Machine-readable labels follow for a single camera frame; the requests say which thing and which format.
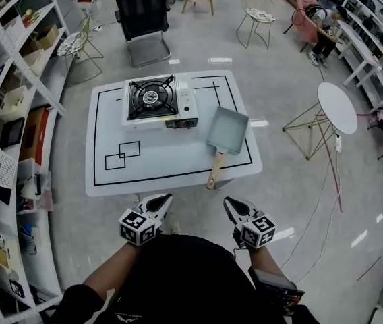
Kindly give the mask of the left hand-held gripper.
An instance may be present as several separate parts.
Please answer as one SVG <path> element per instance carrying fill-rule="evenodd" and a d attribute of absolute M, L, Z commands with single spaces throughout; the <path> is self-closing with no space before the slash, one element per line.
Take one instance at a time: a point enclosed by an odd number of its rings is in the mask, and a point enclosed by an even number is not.
<path fill-rule="evenodd" d="M 120 236 L 134 246 L 151 241 L 156 237 L 172 201 L 172 194 L 154 194 L 143 198 L 139 206 L 126 209 L 118 220 Z"/>

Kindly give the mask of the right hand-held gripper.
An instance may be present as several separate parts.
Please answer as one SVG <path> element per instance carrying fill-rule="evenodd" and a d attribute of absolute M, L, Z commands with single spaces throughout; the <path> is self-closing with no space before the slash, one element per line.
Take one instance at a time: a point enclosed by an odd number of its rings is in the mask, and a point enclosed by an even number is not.
<path fill-rule="evenodd" d="M 233 238 L 238 247 L 257 250 L 273 240 L 276 224 L 250 201 L 227 196 L 223 207 L 234 225 Z"/>

